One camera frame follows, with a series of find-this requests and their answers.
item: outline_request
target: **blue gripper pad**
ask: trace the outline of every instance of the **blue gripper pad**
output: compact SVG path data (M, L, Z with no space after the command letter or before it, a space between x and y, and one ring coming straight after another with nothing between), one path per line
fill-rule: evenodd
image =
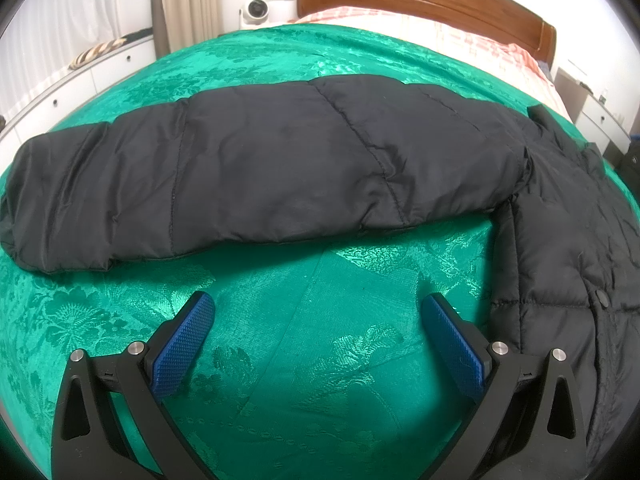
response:
M176 392L213 325L214 314L213 298L202 293L154 361L150 389L156 400Z
M446 362L449 373L460 392L479 402L484 396L484 379L489 370L485 370L485 364L460 330L478 331L478 329L471 323L469 323L471 327L465 327L464 324L467 323L440 294L432 294L422 300L420 317L425 331Z

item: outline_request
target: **nightstand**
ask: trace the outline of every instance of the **nightstand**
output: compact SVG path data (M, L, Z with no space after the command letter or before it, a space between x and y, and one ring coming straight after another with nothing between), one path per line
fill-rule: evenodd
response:
M602 156L616 167L631 143L626 131L579 81L561 68L554 84L575 127L585 139L595 142Z

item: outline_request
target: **snap button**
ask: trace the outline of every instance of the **snap button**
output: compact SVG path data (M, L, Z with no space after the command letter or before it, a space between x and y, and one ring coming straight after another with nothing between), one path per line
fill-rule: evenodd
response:
M604 290L602 290L601 288L596 290L596 296L600 300L600 303L602 304L603 308L609 308L609 297L607 296L607 293Z

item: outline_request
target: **mattress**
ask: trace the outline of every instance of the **mattress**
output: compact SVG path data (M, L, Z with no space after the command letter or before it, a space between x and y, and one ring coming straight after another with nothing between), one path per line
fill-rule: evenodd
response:
M416 44L305 24L228 34L175 52L59 127L110 121L204 89L351 73L439 84L522 113L537 102ZM472 408L426 340L417 301L441 292L484 330L491 236L488 217L475 214L387 236L223 244L178 260L55 276L20 270L2 252L0 400L50 475L50 431L69 353L121 352L148 339L194 290L206 290L216 301L215 324L166 406L219 478L415 479ZM134 452L154 468L122 399L114 400Z
M554 84L531 54L515 43L501 44L433 20L360 7L322 10L296 23L355 27L419 44L495 75L571 120Z

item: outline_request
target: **white drawer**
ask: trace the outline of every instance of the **white drawer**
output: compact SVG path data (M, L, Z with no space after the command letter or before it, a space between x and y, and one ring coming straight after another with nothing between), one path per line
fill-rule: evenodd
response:
M607 149L607 145L609 144L609 137L607 137L596 123L587 117L584 111L578 115L578 120L575 121L575 127L580 130L580 133L585 139L589 142L596 143L600 154L604 153L604 150Z
M132 46L91 67L98 93L115 85L156 60L153 39Z
M95 96L94 80L87 70L63 84L37 104L16 125L21 142L48 132L71 112Z
M0 175L14 161L18 148L20 148L20 139L15 134L15 130L11 129L0 139Z
M602 108L599 102L592 95L587 96L587 100L582 107L582 113L590 118L598 127L613 141L622 153L629 149L631 140L626 132L614 120L609 113Z

